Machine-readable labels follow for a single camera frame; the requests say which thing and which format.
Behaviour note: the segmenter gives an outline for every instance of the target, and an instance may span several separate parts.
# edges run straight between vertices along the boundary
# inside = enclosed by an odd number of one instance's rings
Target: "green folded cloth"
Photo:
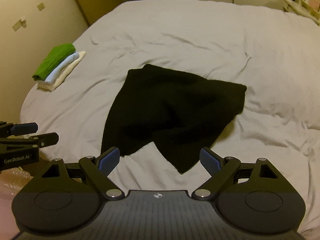
[[[62,44],[60,46],[53,47],[47,57],[40,64],[34,75],[34,80],[44,81],[47,76],[54,70],[66,57],[76,52],[75,46],[71,43]]]

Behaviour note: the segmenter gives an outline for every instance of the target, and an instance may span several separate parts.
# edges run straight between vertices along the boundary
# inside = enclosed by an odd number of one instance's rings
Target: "wrinkled sheet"
[[[244,111],[212,145],[221,157],[265,157],[306,203],[299,231],[320,238],[320,29],[279,10],[197,0],[127,2],[74,42],[87,55],[54,92],[31,89],[21,122],[57,132],[48,160],[100,154],[108,111],[129,69],[146,63],[247,86]],[[209,174],[180,175],[153,143],[121,158],[109,178],[122,190],[189,193]]]

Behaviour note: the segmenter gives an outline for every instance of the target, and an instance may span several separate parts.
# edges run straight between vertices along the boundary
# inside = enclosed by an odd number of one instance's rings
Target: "black garment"
[[[130,155],[153,141],[182,174],[242,112],[246,89],[150,64],[131,69],[107,117],[101,153],[114,146]]]

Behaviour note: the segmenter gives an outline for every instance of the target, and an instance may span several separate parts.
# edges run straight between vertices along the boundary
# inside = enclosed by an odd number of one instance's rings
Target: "stack of folded clothes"
[[[32,76],[38,88],[54,91],[85,54],[85,51],[77,52],[70,43],[54,47]]]

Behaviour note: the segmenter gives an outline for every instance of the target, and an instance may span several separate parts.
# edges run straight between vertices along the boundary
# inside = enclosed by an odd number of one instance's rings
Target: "light blue folded cloth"
[[[47,78],[42,81],[41,83],[52,85],[52,83],[56,80],[60,70],[64,68],[66,65],[70,64],[71,62],[75,61],[79,58],[79,53],[76,51],[75,53],[71,54],[70,56],[66,57],[64,61],[62,61],[52,72],[47,76]]]

